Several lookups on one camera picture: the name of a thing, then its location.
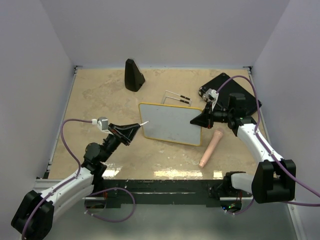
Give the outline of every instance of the beige table surface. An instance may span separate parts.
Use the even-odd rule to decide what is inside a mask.
[[[244,75],[244,69],[142,69],[146,82],[138,92],[125,88],[124,69],[79,69],[68,102],[65,119],[91,120],[107,117],[109,123],[125,125],[140,123],[138,104],[159,104],[165,90],[192,99],[192,107],[203,109],[206,103],[198,95],[198,89],[212,78],[225,72],[229,76]],[[250,93],[250,84],[236,78]],[[186,106],[174,100],[166,104]],[[214,130],[222,127],[225,134],[208,164],[198,163],[205,152]],[[68,122],[64,128],[67,144],[83,161],[86,146],[91,142],[102,143],[107,135],[90,123]],[[257,165],[245,144],[227,124],[215,123],[213,129],[202,129],[202,145],[190,146],[147,139],[140,130],[130,146],[123,144],[105,163],[104,178],[114,179],[220,179],[226,172],[245,171],[254,174]],[[49,173],[50,179],[64,179],[77,169],[74,159],[66,151],[59,138]]]

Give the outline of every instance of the black triangular object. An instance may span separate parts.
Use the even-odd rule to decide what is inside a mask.
[[[139,71],[135,61],[128,58],[125,61],[124,70],[124,85],[125,88],[132,91],[138,92],[141,86],[145,83],[144,75]]]

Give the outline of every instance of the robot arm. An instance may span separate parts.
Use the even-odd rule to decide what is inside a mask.
[[[230,94],[227,110],[219,110],[215,109],[218,97],[216,91],[210,89],[207,93],[214,95],[205,95],[208,102],[204,110],[190,123],[208,129],[212,128],[214,122],[227,123],[234,135],[244,142],[258,165],[254,176],[243,172],[227,174],[230,187],[251,193],[260,204],[293,200],[295,181],[274,161],[270,151],[293,176],[296,176],[296,165],[292,160],[286,160],[278,154],[259,129],[256,129],[255,120],[246,115],[245,96],[240,93]]]
[[[97,192],[103,181],[102,175],[107,166],[103,163],[123,143],[130,145],[139,128],[144,124],[114,125],[105,117],[93,119],[92,124],[109,133],[102,144],[90,143],[84,154],[81,168],[57,185],[41,192],[28,192],[22,200],[11,225],[23,233],[28,240],[42,240],[65,211],[82,198]]]

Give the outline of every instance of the black mount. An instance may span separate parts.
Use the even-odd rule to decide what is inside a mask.
[[[16,211],[11,221],[11,226],[18,230],[19,233],[22,233],[29,215],[43,199],[40,195],[40,193],[32,190],[24,196],[18,210]],[[42,240],[49,233],[54,218],[55,207],[52,204],[52,201],[45,201],[36,211],[27,227],[25,233],[26,239]]]
[[[132,91],[138,92],[141,86],[145,83],[144,75],[139,71],[135,61],[128,58],[125,61],[124,69],[124,85],[125,88]]]
[[[280,163],[296,176],[296,165],[292,160],[281,159]],[[275,161],[259,162],[251,190],[258,204],[285,202],[295,198],[296,182]]]
[[[99,183],[103,180],[102,175],[107,169],[107,166],[103,163],[109,159],[121,143],[129,146],[140,127],[139,123],[122,126],[110,123],[108,130],[112,134],[103,139],[102,144],[92,142],[86,146],[83,156],[84,162],[81,167],[89,169],[91,174],[94,175],[92,182],[94,185],[93,192],[96,192],[100,187]]]
[[[214,122],[227,123],[234,135],[237,136],[239,126],[257,124],[251,116],[246,115],[246,112],[245,95],[231,93],[227,109],[212,110],[212,102],[208,102],[202,113],[192,119],[190,123],[208,129],[212,128]],[[296,165],[292,160],[282,159],[280,163],[293,176],[296,176]],[[268,160],[259,162],[251,185],[252,194],[257,203],[291,201],[295,197],[295,188],[295,181],[276,162]]]

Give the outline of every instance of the pink cylindrical object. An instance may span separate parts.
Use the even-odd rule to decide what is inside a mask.
[[[214,152],[218,142],[223,137],[223,135],[224,135],[224,130],[220,127],[214,131],[213,137],[199,162],[200,168],[203,168],[207,164],[209,158],[211,157],[212,153]]]

